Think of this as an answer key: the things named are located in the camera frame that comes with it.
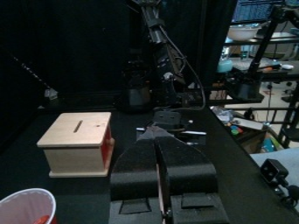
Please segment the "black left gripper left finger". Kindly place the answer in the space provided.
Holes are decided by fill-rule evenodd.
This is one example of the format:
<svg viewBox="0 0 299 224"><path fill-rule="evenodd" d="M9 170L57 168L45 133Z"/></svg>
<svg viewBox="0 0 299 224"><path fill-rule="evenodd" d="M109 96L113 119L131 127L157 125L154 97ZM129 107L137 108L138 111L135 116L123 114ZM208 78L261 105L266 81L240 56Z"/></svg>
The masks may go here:
<svg viewBox="0 0 299 224"><path fill-rule="evenodd" d="M109 224L162 224L154 140L138 140L119 156L110 198Z"/></svg>

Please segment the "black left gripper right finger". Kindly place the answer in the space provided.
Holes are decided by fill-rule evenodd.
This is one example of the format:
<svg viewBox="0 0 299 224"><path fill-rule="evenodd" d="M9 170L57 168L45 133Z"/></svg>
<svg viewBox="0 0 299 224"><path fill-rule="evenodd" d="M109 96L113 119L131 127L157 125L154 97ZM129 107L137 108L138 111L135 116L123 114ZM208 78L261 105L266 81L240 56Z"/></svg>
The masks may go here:
<svg viewBox="0 0 299 224"><path fill-rule="evenodd" d="M158 137L154 141L166 223L230 224L212 161L176 137Z"/></svg>

